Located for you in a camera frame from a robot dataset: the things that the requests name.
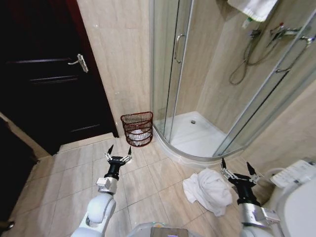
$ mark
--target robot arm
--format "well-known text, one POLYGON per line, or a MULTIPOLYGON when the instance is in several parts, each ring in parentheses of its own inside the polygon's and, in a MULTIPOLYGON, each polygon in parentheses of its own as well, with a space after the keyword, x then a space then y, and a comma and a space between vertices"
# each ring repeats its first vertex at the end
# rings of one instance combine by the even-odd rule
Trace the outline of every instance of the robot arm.
POLYGON ((113 195, 117 191, 119 168, 132 159, 131 148, 124 157, 112 157, 112 150, 113 145, 105 154, 110 164, 109 171, 103 178, 99 178, 96 183, 100 194, 89 202, 87 212, 79 228, 71 235, 72 237, 104 237, 116 206, 113 195))
POLYGON ((236 174, 226 169, 226 163, 222 159, 222 174, 235 186, 238 194, 238 206, 243 228, 241 237, 272 237, 265 228, 274 223, 278 223, 279 217, 273 210, 266 209, 257 201, 257 197, 252 192, 252 187, 257 184, 259 176, 255 169, 247 162, 247 168, 251 176, 236 174))

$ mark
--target red wire basket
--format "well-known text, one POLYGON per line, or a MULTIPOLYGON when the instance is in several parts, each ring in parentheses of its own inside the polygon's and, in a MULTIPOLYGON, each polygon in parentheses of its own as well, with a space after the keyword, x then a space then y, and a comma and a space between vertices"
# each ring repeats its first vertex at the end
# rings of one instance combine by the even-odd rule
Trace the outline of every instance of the red wire basket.
POLYGON ((143 147, 153 139, 153 113, 143 112, 120 117, 128 144, 143 147))

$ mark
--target towel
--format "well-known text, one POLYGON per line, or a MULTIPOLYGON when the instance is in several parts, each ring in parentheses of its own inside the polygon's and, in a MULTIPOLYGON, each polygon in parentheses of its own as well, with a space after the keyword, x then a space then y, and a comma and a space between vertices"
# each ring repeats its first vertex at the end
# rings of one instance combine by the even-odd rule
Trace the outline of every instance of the towel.
POLYGON ((252 20, 265 21, 277 0, 228 0, 228 4, 252 20))
POLYGON ((226 206, 232 204, 232 194, 222 176, 211 169, 204 169, 183 180, 183 190, 190 203, 196 200, 215 216, 225 214, 226 206))

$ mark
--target white towel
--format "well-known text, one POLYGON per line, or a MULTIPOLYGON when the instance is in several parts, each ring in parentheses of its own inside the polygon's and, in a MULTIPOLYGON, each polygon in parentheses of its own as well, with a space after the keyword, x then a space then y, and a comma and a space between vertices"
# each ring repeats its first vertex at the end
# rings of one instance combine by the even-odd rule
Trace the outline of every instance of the white towel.
POLYGON ((228 0, 227 2, 251 19, 262 22, 267 19, 277 0, 228 0))
POLYGON ((143 131, 140 130, 140 129, 136 129, 136 130, 131 131, 131 132, 132 132, 133 134, 128 134, 128 137, 134 141, 134 145, 135 145, 135 146, 140 146, 140 145, 142 145, 143 142, 140 141, 140 140, 145 140, 146 138, 149 138, 150 135, 151 135, 149 132, 143 133, 143 131))
POLYGON ((226 206, 233 202, 228 184, 211 169, 204 169, 183 180, 183 190, 190 203, 197 200, 215 216, 224 215, 226 206))

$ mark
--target curved glass shower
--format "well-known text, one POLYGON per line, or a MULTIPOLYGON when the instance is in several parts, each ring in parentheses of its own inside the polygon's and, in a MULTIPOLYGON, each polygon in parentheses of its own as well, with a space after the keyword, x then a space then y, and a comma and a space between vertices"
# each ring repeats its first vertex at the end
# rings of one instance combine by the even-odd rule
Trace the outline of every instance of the curved glass shower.
POLYGON ((313 79, 315 7, 279 0, 265 22, 245 28, 247 17, 226 1, 152 0, 158 135, 202 161, 249 145, 313 79))

